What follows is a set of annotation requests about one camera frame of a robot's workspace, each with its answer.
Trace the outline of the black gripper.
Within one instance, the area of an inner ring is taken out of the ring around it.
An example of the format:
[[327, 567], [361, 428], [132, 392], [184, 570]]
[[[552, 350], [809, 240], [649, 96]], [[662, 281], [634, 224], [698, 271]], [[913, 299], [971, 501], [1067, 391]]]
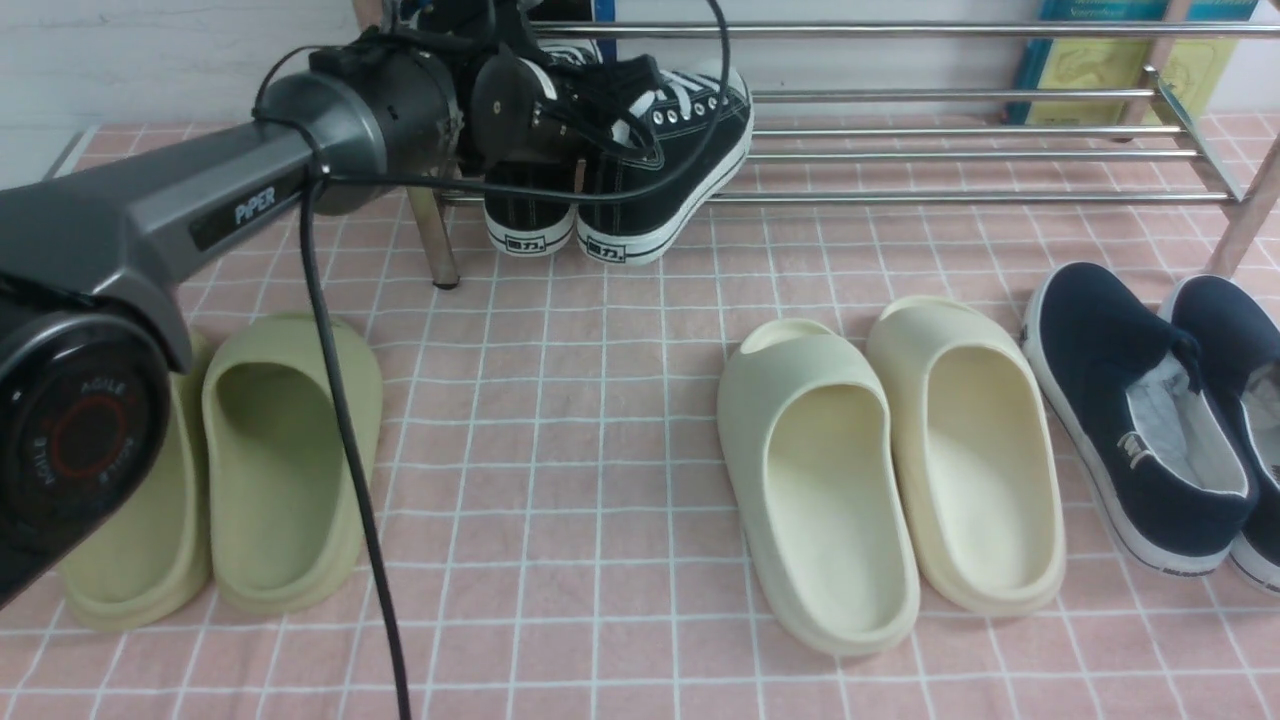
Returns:
[[535, 22], [585, 23], [590, 1], [494, 1], [490, 42], [460, 65], [463, 128], [458, 152], [465, 170], [503, 163], [566, 164], [584, 147], [580, 133], [552, 106], [571, 94], [554, 67], [594, 65], [602, 50], [590, 38], [540, 38]]

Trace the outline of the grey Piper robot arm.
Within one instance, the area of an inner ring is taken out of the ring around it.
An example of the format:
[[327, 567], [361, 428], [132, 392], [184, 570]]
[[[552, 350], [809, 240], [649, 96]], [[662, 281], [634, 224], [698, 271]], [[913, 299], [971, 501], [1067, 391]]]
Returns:
[[101, 527], [154, 466], [172, 374], [195, 368], [177, 290], [305, 204], [351, 214], [449, 165], [534, 158], [481, 100], [538, 50], [527, 1], [434, 1], [269, 76], [251, 122], [3, 191], [3, 602]]

